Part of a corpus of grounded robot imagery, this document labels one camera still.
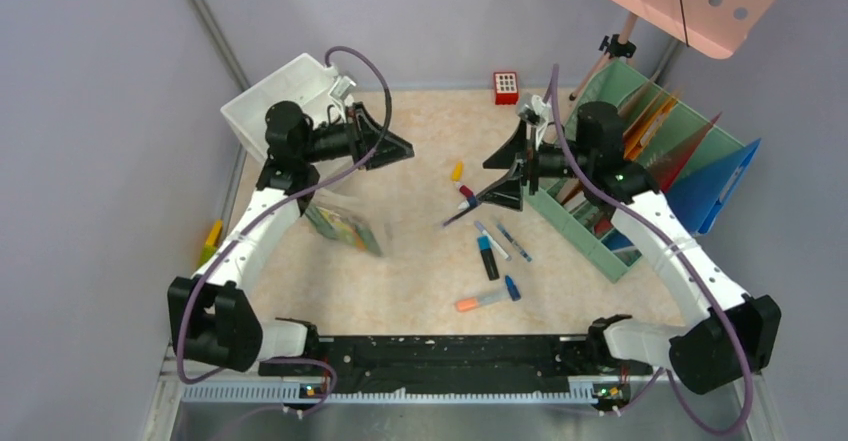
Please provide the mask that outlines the orange folder binder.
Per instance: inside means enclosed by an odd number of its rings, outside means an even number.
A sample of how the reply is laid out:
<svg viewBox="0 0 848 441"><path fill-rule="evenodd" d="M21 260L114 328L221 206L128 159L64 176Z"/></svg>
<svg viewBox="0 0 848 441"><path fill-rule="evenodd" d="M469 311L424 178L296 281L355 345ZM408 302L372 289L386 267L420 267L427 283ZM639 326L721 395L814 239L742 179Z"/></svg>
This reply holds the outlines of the orange folder binder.
<svg viewBox="0 0 848 441"><path fill-rule="evenodd" d="M671 111L679 103L679 90L671 93L659 89L653 97L648 93L641 99L627 122L624 133L626 160L635 160L664 124Z"/></svg>

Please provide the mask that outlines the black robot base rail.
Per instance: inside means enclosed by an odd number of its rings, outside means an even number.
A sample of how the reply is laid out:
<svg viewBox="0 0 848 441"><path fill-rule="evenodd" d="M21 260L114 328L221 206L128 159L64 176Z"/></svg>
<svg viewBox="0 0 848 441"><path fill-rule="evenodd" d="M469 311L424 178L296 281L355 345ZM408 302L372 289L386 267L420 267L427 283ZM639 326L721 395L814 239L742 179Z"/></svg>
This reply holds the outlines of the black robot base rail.
<svg viewBox="0 0 848 441"><path fill-rule="evenodd" d="M646 375L644 363L594 354L584 335L318 336L302 356L343 371L376 368L528 368L561 376Z"/></svg>

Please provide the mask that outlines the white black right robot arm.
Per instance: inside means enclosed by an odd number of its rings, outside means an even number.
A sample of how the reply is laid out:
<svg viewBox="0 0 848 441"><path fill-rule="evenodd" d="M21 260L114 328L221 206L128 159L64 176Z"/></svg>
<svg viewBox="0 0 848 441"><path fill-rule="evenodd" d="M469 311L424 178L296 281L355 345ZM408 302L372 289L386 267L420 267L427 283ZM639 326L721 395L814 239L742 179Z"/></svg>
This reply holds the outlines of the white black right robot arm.
<svg viewBox="0 0 848 441"><path fill-rule="evenodd" d="M683 326L640 322L629 315L596 320L586 358L600 373L636 361L673 374L703 395L741 380L752 386L767 367L781 311L768 295L753 297L728 277L690 235L649 171L625 155L625 123L617 108L594 101L577 109L572 140L544 142L559 122L551 104L533 97L517 109L511 138L483 164L505 175L478 196L482 203L519 211L542 178L571 177L586 199L611 216L672 295Z"/></svg>

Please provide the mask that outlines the green Treehouse paperback book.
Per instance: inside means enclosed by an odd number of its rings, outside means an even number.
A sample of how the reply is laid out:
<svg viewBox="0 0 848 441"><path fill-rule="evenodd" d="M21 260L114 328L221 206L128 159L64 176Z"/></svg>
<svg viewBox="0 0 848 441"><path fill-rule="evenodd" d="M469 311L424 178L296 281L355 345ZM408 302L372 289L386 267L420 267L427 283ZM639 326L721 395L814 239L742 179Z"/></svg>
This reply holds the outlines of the green Treehouse paperback book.
<svg viewBox="0 0 848 441"><path fill-rule="evenodd" d="M389 235L384 223L330 204L310 205L306 218L321 236L376 257L389 254Z"/></svg>

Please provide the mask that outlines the red plastic folder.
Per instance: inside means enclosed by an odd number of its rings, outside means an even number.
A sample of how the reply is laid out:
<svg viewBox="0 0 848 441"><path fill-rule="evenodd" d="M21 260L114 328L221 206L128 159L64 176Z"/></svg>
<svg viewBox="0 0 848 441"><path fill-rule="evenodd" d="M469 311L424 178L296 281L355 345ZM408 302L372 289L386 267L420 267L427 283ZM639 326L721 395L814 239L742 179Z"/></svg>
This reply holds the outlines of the red plastic folder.
<svg viewBox="0 0 848 441"><path fill-rule="evenodd" d="M719 111L706 124L678 142L670 150L657 153L650 158L646 166L647 171L663 193L671 188L696 149L715 127L721 116L722 112Z"/></svg>

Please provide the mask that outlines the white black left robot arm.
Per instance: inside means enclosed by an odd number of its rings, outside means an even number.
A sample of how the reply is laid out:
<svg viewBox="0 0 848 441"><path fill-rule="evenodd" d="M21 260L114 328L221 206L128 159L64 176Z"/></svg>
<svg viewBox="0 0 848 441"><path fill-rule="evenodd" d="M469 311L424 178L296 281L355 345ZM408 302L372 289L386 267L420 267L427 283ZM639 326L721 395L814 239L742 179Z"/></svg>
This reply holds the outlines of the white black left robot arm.
<svg viewBox="0 0 848 441"><path fill-rule="evenodd" d="M177 371L195 361L245 372L255 363L282 358L297 374L319 365L320 347L303 322L257 317L249 294L285 232L306 212L315 191L329 185L319 162L349 158L356 168L377 169L414 155L413 145L378 124L364 104L343 108L318 125L294 101L264 115L266 160L242 218L221 246L190 277L175 278L168 311Z"/></svg>

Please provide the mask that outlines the green plastic file rack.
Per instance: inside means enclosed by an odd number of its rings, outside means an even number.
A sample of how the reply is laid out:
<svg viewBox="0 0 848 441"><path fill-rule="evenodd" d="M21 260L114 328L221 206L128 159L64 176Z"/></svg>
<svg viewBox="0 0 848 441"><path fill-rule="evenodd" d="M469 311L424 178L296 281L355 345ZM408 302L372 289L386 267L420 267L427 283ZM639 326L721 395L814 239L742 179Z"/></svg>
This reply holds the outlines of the green plastic file rack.
<svg viewBox="0 0 848 441"><path fill-rule="evenodd" d="M754 158L676 94L623 62L602 68L562 121L563 142L520 140L536 152L522 179L529 204L608 280L640 257L614 211L662 192L692 236L707 234Z"/></svg>

